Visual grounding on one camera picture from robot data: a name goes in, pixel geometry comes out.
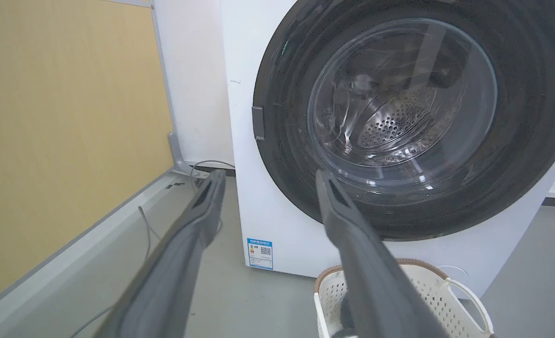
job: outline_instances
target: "blue and white sticker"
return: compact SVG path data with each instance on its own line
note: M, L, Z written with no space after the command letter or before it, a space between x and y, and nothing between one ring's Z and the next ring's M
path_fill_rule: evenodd
M273 270L273 243L249 238L248 259L250 267Z

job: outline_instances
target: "yellow wooden panel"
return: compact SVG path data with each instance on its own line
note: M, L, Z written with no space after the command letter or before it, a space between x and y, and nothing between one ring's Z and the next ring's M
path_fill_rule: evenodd
M0 292L172 165L149 8L0 0Z

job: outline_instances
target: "laundry basket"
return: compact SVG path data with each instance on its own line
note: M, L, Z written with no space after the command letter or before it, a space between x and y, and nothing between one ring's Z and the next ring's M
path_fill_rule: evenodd
M488 312L470 289L456 280L451 280L444 272L423 261L415 259L397 261L451 338L494 338L494 329ZM484 328L479 327L462 306L451 290L451 286L458 287L474 302L485 325ZM344 271L340 266L327 269L317 278L314 302L320 338L331 338L333 334L343 329L340 323L340 304L347 290Z

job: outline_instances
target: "front-loading washing machine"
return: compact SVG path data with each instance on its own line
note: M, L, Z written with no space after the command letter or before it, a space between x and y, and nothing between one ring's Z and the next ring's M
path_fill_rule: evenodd
M314 173L481 296L555 178L555 0L222 0L244 259L340 263Z

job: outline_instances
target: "washing machine door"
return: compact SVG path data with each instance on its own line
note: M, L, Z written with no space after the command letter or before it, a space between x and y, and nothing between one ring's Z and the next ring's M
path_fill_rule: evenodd
M328 169L385 238L466 229L555 161L555 1L299 0L253 105L269 174L314 219Z

